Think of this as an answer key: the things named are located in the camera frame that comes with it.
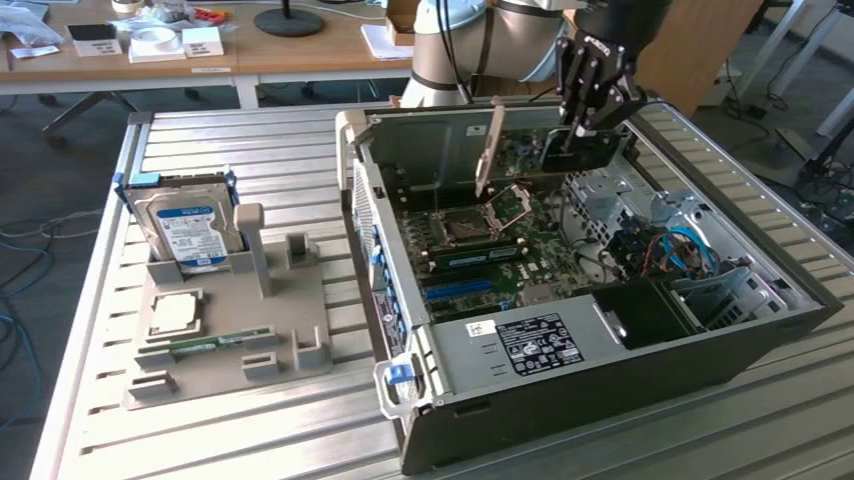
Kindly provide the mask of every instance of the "white label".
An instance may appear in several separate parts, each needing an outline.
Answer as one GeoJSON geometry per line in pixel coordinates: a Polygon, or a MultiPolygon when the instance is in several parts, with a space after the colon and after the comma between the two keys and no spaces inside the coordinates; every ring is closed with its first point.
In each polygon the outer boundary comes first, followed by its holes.
{"type": "Polygon", "coordinates": [[[495,333],[495,320],[483,320],[482,322],[467,323],[466,330],[468,330],[470,337],[490,335],[495,333]]]}
{"type": "Polygon", "coordinates": [[[77,55],[81,57],[100,57],[103,55],[119,55],[121,53],[121,45],[119,45],[119,40],[116,39],[75,40],[73,43],[77,49],[77,55]]]}
{"type": "Polygon", "coordinates": [[[238,343],[243,341],[243,337],[218,337],[220,345],[228,345],[230,343],[238,343]]]}
{"type": "Polygon", "coordinates": [[[208,352],[215,349],[216,349],[216,345],[214,345],[212,343],[204,343],[193,347],[176,348],[175,350],[172,350],[172,353],[177,355],[185,355],[188,353],[208,352]]]}
{"type": "Polygon", "coordinates": [[[486,135],[486,125],[472,125],[466,128],[467,137],[482,137],[483,135],[486,135]]]}
{"type": "Polygon", "coordinates": [[[192,73],[228,73],[231,72],[230,67],[199,67],[191,68],[189,71],[192,73]]]}
{"type": "Polygon", "coordinates": [[[189,266],[211,265],[226,260],[223,235],[211,228],[214,208],[189,207],[157,211],[157,221],[172,248],[175,260],[189,266]]]}
{"type": "Polygon", "coordinates": [[[40,48],[13,48],[9,51],[12,52],[12,55],[15,55],[15,58],[32,58],[56,53],[59,52],[59,48],[51,45],[49,47],[40,48]]]}

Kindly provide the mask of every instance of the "aluminum extrusion table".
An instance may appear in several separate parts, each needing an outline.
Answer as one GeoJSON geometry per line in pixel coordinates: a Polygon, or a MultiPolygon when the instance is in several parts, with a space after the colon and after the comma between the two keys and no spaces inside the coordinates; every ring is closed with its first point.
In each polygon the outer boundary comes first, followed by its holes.
{"type": "MultiPolygon", "coordinates": [[[[367,105],[167,113],[131,125],[119,171],[230,164],[264,237],[307,231],[323,259],[335,370],[136,411],[119,407],[137,321],[140,229],[109,196],[32,478],[398,478],[340,219],[334,116],[367,105]]],[[[854,471],[851,258],[667,107],[643,116],[801,261],[845,310],[730,383],[452,465],[420,479],[835,478],[854,471]]],[[[650,151],[665,188],[682,180],[650,151]]]]}

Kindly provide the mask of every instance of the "sticker label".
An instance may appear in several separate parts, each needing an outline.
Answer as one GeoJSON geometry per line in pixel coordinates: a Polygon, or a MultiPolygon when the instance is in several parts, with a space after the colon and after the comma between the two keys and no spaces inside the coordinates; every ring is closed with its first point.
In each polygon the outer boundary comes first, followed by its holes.
{"type": "Polygon", "coordinates": [[[169,242],[172,255],[184,265],[203,266],[226,261],[223,235],[211,227],[215,219],[212,207],[157,211],[157,221],[169,242]]]}
{"type": "Polygon", "coordinates": [[[495,320],[483,320],[482,322],[471,322],[466,324],[470,337],[490,335],[495,333],[495,320]]]}
{"type": "Polygon", "coordinates": [[[556,313],[499,325],[498,336],[523,377],[584,360],[556,313]]]}
{"type": "Polygon", "coordinates": [[[448,266],[455,267],[458,265],[468,265],[471,263],[486,262],[486,255],[478,257],[459,258],[448,262],[448,266]]]}
{"type": "Polygon", "coordinates": [[[191,68],[189,71],[192,73],[228,73],[231,72],[230,67],[196,67],[191,68]]]}

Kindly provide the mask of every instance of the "network cable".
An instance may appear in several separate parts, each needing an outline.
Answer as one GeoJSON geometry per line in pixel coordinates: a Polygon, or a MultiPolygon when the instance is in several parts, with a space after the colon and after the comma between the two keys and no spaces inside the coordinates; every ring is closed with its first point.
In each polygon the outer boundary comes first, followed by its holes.
{"type": "Polygon", "coordinates": [[[32,364],[33,384],[35,384],[29,402],[27,402],[27,405],[24,405],[24,407],[3,422],[3,424],[0,425],[0,433],[1,433],[7,428],[9,428],[9,426],[12,426],[12,424],[19,418],[23,418],[27,415],[29,415],[32,410],[39,405],[39,399],[41,398],[43,382],[41,382],[41,367],[39,366],[39,361],[36,359],[36,352],[32,346],[32,340],[29,338],[29,333],[27,332],[27,328],[24,328],[24,325],[8,315],[0,315],[0,321],[11,325],[11,327],[16,330],[16,333],[23,340],[24,349],[27,350],[27,355],[29,357],[29,362],[32,364]]]}

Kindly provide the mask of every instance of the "blue pcie slot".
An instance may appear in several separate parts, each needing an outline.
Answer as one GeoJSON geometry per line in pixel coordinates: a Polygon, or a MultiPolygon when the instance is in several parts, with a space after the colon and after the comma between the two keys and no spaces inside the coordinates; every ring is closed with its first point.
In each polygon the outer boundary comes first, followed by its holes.
{"type": "Polygon", "coordinates": [[[492,282],[490,280],[478,280],[475,282],[452,285],[450,287],[431,288],[424,291],[424,299],[438,300],[440,298],[455,297],[468,293],[483,292],[491,288],[492,282]]]}

